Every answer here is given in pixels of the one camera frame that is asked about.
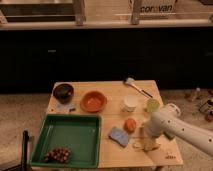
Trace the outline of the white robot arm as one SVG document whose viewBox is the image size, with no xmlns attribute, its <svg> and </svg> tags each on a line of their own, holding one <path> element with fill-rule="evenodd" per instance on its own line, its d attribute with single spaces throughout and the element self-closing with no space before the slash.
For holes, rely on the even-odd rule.
<svg viewBox="0 0 213 171">
<path fill-rule="evenodd" d="M 180 109 L 168 103 L 151 114 L 144 132 L 150 138 L 158 138 L 163 132 L 171 133 L 213 157 L 213 132 L 180 120 L 180 115 Z"/>
</svg>

